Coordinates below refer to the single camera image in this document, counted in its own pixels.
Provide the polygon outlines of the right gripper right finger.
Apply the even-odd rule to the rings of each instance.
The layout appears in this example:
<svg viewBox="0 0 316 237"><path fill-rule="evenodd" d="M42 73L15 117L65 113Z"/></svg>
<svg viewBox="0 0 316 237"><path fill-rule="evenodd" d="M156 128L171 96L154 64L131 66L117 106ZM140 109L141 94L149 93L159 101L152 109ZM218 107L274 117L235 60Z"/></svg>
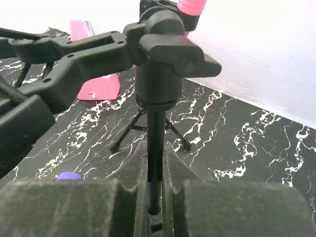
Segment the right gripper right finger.
<svg viewBox="0 0 316 237"><path fill-rule="evenodd" d="M163 154L165 237L313 237L301 193L280 183L201 179L166 142Z"/></svg>

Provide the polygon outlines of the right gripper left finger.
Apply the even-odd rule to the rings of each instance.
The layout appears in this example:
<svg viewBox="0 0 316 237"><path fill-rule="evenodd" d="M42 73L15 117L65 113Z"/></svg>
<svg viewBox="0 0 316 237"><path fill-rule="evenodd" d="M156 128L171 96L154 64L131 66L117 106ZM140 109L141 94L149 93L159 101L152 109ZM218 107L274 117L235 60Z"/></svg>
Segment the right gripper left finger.
<svg viewBox="0 0 316 237"><path fill-rule="evenodd" d="M19 181L0 192L3 237L145 237L147 143L103 180Z"/></svg>

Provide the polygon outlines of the purple plastic microphone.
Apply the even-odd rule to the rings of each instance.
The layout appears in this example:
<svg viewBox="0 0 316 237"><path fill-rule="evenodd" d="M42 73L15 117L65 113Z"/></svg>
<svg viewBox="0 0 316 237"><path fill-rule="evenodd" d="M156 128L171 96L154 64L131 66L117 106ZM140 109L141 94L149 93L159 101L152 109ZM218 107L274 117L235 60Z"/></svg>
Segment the purple plastic microphone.
<svg viewBox="0 0 316 237"><path fill-rule="evenodd" d="M65 171L58 175L57 180L81 180L82 177L74 172Z"/></svg>

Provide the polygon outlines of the black folding tripod stand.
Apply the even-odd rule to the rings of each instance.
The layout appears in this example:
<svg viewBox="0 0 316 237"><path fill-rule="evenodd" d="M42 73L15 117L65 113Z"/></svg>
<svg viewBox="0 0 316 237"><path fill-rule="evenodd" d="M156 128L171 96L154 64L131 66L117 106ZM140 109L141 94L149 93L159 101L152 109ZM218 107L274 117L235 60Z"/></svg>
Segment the black folding tripod stand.
<svg viewBox="0 0 316 237"><path fill-rule="evenodd" d="M167 129L173 130L184 147L190 149L189 141L166 118L166 111L175 107L182 95L182 78L166 64L146 57L139 41L146 34L171 35L175 23L180 24L180 33L187 36L196 28L199 17L182 12L177 3L169 0L142 0L139 15L139 23L126 26L123 32L136 66L134 86L140 110L121 137L112 144L110 151L116 153L132 129L147 132L149 153L162 154Z"/></svg>

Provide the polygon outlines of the pink microphone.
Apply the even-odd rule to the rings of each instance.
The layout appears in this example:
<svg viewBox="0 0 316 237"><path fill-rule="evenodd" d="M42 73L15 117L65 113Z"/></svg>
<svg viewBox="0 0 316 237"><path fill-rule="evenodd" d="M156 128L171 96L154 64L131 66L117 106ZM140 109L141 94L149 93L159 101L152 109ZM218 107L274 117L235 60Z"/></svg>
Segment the pink microphone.
<svg viewBox="0 0 316 237"><path fill-rule="evenodd" d="M185 36L197 27L199 17L202 14L206 0L179 0L177 8L185 15Z"/></svg>

